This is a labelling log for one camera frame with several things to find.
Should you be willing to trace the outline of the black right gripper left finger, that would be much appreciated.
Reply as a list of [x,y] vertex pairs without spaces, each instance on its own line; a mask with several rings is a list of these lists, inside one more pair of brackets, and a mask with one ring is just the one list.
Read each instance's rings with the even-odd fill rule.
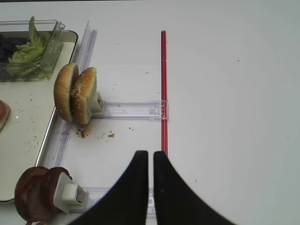
[[149,175],[148,152],[135,152],[114,186],[92,208],[72,221],[72,225],[146,224]]

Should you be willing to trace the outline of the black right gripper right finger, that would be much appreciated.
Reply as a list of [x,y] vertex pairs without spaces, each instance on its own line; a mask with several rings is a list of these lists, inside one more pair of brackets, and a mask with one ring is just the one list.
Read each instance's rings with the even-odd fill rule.
[[167,155],[153,156],[154,202],[159,225],[232,225],[185,183]]

